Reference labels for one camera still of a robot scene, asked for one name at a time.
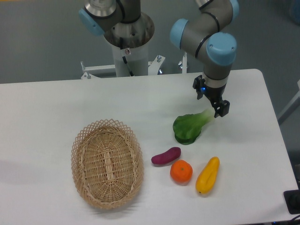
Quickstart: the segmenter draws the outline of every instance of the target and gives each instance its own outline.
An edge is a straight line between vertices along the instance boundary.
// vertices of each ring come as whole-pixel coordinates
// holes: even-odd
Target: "plastic vegetable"
[[[151,162],[156,165],[163,165],[174,161],[179,158],[181,155],[181,149],[178,147],[172,147],[168,151],[153,156]]]
[[[170,175],[178,183],[188,182],[192,174],[192,166],[184,160],[178,160],[171,166]]]
[[[206,167],[202,170],[196,181],[196,190],[202,194],[208,193],[216,182],[220,160],[213,157],[209,160]]]
[[[202,127],[213,119],[214,112],[208,109],[201,113],[177,117],[173,123],[175,139],[184,145],[194,143]]]

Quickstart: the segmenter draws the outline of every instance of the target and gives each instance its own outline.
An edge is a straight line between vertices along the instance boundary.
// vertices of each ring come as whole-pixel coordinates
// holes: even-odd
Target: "purple sweet potato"
[[[179,147],[172,147],[168,151],[153,156],[151,162],[156,165],[163,165],[174,161],[181,155],[181,149]]]

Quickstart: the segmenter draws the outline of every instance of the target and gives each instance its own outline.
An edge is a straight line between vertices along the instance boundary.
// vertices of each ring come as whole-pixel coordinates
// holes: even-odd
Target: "yellow squash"
[[[208,193],[216,182],[220,160],[213,157],[209,160],[206,167],[202,170],[196,181],[196,190],[202,194]]]

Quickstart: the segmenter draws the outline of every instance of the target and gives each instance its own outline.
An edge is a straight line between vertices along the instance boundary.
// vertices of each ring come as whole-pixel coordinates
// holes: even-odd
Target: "white table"
[[[210,107],[206,98],[196,99],[196,76],[0,85],[0,224],[233,225],[293,218],[283,192],[297,184],[261,72],[232,71],[223,94],[229,114],[183,146],[173,137],[176,117]],[[78,195],[71,147],[83,127],[110,118],[133,129],[145,175],[132,202],[105,211]],[[171,180],[170,166],[151,164],[153,155],[173,146],[193,167],[187,186]],[[203,197],[195,181],[213,156],[221,166],[214,189]]]

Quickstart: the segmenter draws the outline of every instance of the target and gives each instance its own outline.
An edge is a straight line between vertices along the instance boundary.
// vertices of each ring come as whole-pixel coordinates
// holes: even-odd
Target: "wicker basket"
[[[85,127],[72,147],[72,174],[90,205],[113,209],[130,201],[143,181],[143,159],[133,131],[117,120]]]

